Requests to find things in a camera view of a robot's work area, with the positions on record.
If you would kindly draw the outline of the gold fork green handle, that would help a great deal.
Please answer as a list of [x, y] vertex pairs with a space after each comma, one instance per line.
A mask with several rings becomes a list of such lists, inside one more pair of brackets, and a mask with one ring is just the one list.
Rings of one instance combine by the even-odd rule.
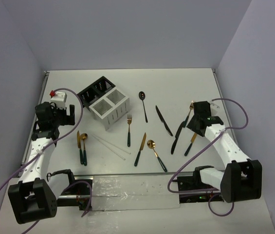
[[128, 114], [128, 118], [127, 118], [127, 123], [128, 123], [128, 137], [127, 137], [127, 146], [130, 147], [131, 146], [131, 139], [130, 139], [130, 125], [132, 123], [132, 115]]
[[186, 125], [187, 125], [187, 122], [188, 122], [188, 120], [189, 120], [189, 116], [190, 116], [190, 114], [191, 114], [191, 111], [193, 110], [193, 104], [194, 104], [194, 101], [191, 101], [190, 106], [189, 106], [188, 115], [186, 116], [186, 119], [185, 119], [184, 122], [183, 122], [183, 128], [185, 128]]

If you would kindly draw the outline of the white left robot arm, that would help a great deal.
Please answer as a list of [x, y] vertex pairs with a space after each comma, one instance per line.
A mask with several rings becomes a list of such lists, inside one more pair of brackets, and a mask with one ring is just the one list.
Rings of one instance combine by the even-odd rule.
[[36, 121], [31, 136], [31, 153], [17, 184], [8, 188], [8, 197], [18, 224], [52, 218], [62, 192], [77, 188], [70, 169], [47, 176], [50, 159], [61, 139], [59, 126], [75, 125], [75, 106], [44, 102], [35, 107]]

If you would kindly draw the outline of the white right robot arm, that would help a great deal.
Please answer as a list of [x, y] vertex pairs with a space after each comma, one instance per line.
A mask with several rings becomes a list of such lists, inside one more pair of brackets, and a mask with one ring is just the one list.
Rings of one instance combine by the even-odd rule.
[[227, 203], [259, 199], [262, 189], [262, 165], [251, 160], [226, 132], [224, 122], [213, 116], [207, 101], [192, 104], [194, 115], [187, 127], [205, 137], [221, 157], [225, 170], [213, 166], [195, 168], [193, 185], [203, 191], [209, 185], [218, 189]]

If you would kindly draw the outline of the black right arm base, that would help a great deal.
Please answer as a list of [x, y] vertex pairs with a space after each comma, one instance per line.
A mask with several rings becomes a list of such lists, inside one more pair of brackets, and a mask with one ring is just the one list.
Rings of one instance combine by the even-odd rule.
[[[215, 168], [213, 166], [196, 167], [192, 175], [181, 175], [172, 180], [172, 182], [177, 184], [180, 192], [190, 191], [186, 194], [179, 194], [180, 203], [208, 202], [214, 195], [220, 196], [219, 190], [215, 190], [211, 185], [202, 182], [200, 172], [206, 169]], [[216, 198], [215, 201], [222, 201], [221, 196]]]

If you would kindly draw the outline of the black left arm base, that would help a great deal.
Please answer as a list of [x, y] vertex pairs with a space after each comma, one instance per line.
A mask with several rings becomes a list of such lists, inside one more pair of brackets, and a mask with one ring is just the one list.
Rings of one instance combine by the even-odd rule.
[[58, 207], [78, 207], [84, 213], [90, 211], [91, 179], [78, 179], [70, 169], [47, 173], [46, 179], [56, 197]]

